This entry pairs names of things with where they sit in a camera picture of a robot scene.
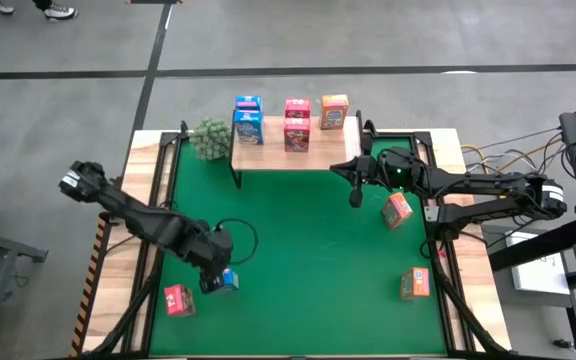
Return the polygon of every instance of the gray floor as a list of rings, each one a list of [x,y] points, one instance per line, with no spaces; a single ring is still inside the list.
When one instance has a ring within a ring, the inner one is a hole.
[[[16,16],[0,16],[0,72],[147,69],[161,5],[70,4],[80,17],[51,24],[30,1],[15,1]],[[576,0],[188,0],[173,9],[159,69],[491,64],[576,64]],[[143,84],[0,80],[0,234],[50,249],[47,263],[18,265],[31,282],[4,306],[0,359],[67,353],[99,208],[72,202],[57,183],[75,159],[121,173]],[[576,72],[159,78],[144,128],[227,119],[238,94],[262,95],[267,113],[280,113],[287,96],[324,93],[349,94],[379,127],[454,127],[462,143],[483,145],[557,126],[559,113],[576,110]],[[486,154],[529,150],[552,135]],[[548,174],[576,204],[558,162]],[[549,344],[570,337],[561,309],[503,307],[515,350],[576,358]]]

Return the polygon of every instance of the green tabletop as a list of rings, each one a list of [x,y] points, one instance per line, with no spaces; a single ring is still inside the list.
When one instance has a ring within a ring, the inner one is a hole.
[[[409,139],[377,140],[410,148]],[[348,204],[350,186],[331,172],[246,172],[238,190],[226,160],[201,161],[190,144],[179,156],[177,210],[214,225],[240,217],[259,233],[259,248],[233,267],[240,290],[203,295],[197,269],[166,256],[161,289],[193,289],[197,314],[171,317],[159,296],[151,355],[445,354],[434,286],[431,297],[399,298],[400,276],[428,267],[421,204],[401,227],[381,217],[388,192],[365,186],[363,205]],[[252,248],[245,225],[232,231],[233,260]]]

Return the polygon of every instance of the orange and black tape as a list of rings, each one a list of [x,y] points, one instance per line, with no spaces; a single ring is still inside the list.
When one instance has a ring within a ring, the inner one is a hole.
[[[86,337],[86,330],[88,329],[88,322],[90,321],[90,313],[92,311],[92,304],[95,300],[95,292],[97,284],[99,283],[99,275],[103,265],[104,253],[106,245],[108,244],[108,237],[110,236],[111,225],[104,220],[101,216],[97,222],[97,234],[95,234],[95,242],[92,246],[90,253],[90,263],[88,265],[88,273],[84,282],[84,289],[79,304],[79,312],[77,320],[75,321],[75,330],[72,337],[70,346],[70,357],[75,357],[81,354],[84,346],[84,339]]]

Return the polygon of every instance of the desk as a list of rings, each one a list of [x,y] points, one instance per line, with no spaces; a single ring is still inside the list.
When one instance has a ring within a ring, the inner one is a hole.
[[[413,130],[388,131],[410,133]],[[454,129],[432,129],[426,131],[429,131],[432,137],[432,155],[434,155],[437,166],[449,172],[463,172],[465,170],[464,162],[456,131]],[[145,203],[152,203],[153,200],[156,203],[162,202],[169,189],[166,181],[169,178],[168,174],[171,171],[171,164],[174,163],[174,154],[166,153],[166,155],[161,156],[162,159],[160,160],[164,166],[162,169],[162,182],[158,186],[159,191],[151,194],[161,135],[161,131],[139,131],[135,133],[131,144],[122,189]],[[339,196],[344,200],[346,198],[345,193],[341,193]],[[472,196],[464,195],[446,196],[444,200],[464,205],[471,204],[474,201]],[[479,227],[476,226],[471,225],[466,230],[481,234]],[[105,254],[107,244],[117,243],[127,237],[127,235],[125,229],[121,227],[114,227],[111,230],[110,225],[103,220],[100,220],[98,224],[97,238],[94,242],[89,267],[90,274],[84,286],[82,307],[76,322],[71,355],[75,355],[82,350],[92,350],[112,329],[129,302],[137,265],[140,262],[145,263],[145,272],[148,273],[152,264],[157,263],[157,259],[154,256],[155,252],[152,251],[152,248],[150,249],[151,251],[148,251],[147,256],[142,256],[139,259],[139,249],[144,246],[138,240],[128,242],[122,247],[113,250],[112,253]],[[454,242],[454,248],[458,266],[453,268],[459,269],[467,304],[493,338],[502,346],[510,348],[501,306],[484,245],[464,236]],[[445,265],[448,265],[446,259],[443,260]],[[122,347],[124,349],[127,347],[128,350],[141,348],[144,340],[142,336],[144,329],[152,326],[152,324],[145,324],[147,310],[148,304],[144,304],[140,310],[140,315],[135,321],[132,344],[129,347],[122,344],[117,347],[117,351]],[[448,313],[455,338],[455,347],[463,349],[464,339],[460,335],[461,322],[449,301]]]

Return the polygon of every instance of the wooden shelf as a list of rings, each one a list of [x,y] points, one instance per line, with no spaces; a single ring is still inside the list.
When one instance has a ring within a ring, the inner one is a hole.
[[[352,160],[360,154],[359,125],[347,116],[341,130],[320,130],[319,116],[310,117],[308,152],[284,150],[284,117],[264,116],[263,145],[233,141],[232,168],[244,170],[328,170],[330,165]]]

